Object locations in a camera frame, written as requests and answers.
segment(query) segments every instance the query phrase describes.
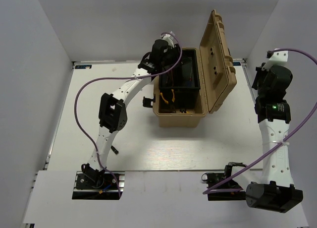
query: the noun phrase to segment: open lid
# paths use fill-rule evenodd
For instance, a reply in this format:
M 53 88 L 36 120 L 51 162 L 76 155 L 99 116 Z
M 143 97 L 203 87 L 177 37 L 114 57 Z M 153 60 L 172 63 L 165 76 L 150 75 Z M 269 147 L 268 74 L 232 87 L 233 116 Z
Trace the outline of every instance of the open lid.
M 236 71 L 224 35 L 222 18 L 215 10 L 211 12 L 200 43 L 200 54 L 208 111 L 213 113 L 220 108 L 237 84 Z

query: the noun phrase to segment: blue label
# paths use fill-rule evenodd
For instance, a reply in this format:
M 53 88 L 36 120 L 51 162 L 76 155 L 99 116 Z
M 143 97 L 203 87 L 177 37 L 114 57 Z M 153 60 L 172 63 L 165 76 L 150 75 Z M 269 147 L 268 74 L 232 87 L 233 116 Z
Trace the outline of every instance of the blue label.
M 75 66 L 75 69 L 78 69 L 78 68 L 80 68 L 80 69 L 85 69 L 85 68 L 91 68 L 92 67 L 92 65 L 90 64 L 90 65 L 76 65 Z

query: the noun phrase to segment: white table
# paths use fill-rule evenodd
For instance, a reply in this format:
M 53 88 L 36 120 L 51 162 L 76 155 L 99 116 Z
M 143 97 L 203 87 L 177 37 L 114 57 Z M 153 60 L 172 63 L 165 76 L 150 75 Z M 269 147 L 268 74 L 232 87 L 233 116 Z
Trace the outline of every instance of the white table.
M 73 105 L 79 88 L 98 77 L 126 77 L 137 62 L 93 64 L 91 69 L 75 69 L 57 130 L 49 171 L 78 171 L 93 151 L 92 143 L 75 123 Z M 143 96 L 153 96 L 147 85 L 129 104 L 128 123 L 113 143 L 107 166 L 114 171 L 141 170 L 222 170 L 228 162 L 249 164 L 262 154 L 262 138 L 254 104 L 241 66 L 236 66 L 237 85 L 219 111 L 208 114 L 197 128 L 160 128 L 158 118 L 142 107 Z M 78 116 L 93 138 L 99 129 L 99 103 L 103 93 L 111 93 L 123 80 L 99 81 L 89 85 L 78 102 Z M 254 168 L 261 169 L 262 163 Z

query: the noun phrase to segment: white wall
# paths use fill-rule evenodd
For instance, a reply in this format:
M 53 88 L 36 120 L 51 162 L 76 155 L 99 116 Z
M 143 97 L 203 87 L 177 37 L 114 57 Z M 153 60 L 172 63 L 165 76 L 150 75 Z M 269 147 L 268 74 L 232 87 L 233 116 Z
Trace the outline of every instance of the white wall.
M 278 0 L 39 0 L 72 61 L 139 60 L 162 31 L 197 47 L 223 17 L 233 57 L 247 57 Z
M 0 0 L 0 223 L 20 227 L 71 61 L 38 0 Z
M 316 0 L 280 0 L 248 58 L 248 74 L 253 82 L 255 67 L 266 61 L 266 51 L 293 47 L 317 57 Z M 308 114 L 317 97 L 317 66 L 297 53 L 289 54 L 287 67 L 293 81 L 286 99 L 291 106 L 291 128 Z M 290 166 L 295 187 L 304 192 L 303 209 L 312 228 L 317 227 L 317 115 L 290 140 Z

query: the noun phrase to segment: blue wire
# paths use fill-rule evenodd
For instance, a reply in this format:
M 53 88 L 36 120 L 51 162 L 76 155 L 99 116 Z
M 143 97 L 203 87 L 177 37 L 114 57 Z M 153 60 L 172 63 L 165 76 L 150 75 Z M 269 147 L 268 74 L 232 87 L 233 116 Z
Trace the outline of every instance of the blue wire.
M 103 192 L 105 192 L 108 188 L 110 188 L 111 187 L 111 184 L 110 185 L 108 185 L 107 187 L 105 187 L 104 189 L 103 189 Z

